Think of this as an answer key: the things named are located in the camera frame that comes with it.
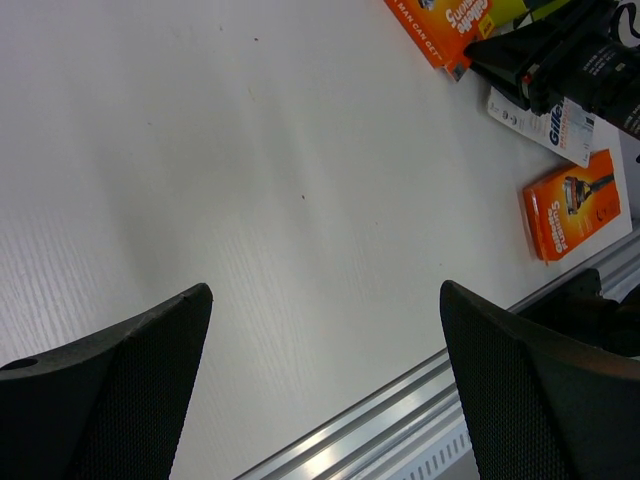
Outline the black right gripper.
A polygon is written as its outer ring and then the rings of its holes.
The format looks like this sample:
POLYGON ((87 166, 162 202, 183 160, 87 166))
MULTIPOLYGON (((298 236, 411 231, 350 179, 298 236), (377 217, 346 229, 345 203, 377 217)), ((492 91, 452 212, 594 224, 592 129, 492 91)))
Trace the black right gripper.
POLYGON ((519 29, 471 43, 471 69, 518 107, 548 113, 566 98, 639 137, 639 46, 622 39, 632 1, 569 1, 519 29))

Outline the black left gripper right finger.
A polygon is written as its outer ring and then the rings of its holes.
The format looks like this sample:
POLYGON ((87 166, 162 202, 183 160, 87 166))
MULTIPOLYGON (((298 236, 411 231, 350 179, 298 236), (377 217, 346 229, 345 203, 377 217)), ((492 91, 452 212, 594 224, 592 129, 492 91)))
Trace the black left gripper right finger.
POLYGON ((440 317, 479 475, 635 479, 639 357, 582 343, 453 281, 440 317))

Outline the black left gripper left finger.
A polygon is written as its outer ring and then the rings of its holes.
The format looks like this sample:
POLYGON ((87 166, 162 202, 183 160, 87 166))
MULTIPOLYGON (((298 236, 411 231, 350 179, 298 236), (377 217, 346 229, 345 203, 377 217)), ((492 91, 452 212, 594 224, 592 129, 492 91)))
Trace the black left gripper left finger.
POLYGON ((4 479, 166 479, 213 306, 196 284, 1 368, 4 479))

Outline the orange Gillette Fusion5 razor box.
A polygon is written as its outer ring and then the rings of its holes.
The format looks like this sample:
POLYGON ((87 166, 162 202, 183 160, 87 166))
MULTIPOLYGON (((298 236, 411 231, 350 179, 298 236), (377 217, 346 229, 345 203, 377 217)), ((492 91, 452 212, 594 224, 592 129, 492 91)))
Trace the orange Gillette Fusion5 razor box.
POLYGON ((556 169, 522 191, 537 257, 563 259, 621 214, 615 169, 608 149, 589 165, 556 169))

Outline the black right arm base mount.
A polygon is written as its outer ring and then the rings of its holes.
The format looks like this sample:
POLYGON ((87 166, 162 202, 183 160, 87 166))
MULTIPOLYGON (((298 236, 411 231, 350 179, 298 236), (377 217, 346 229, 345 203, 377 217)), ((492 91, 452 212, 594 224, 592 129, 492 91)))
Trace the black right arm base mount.
POLYGON ((639 357, 639 286, 622 299, 604 296, 600 273, 589 268, 517 313, 582 343, 628 358, 639 357))

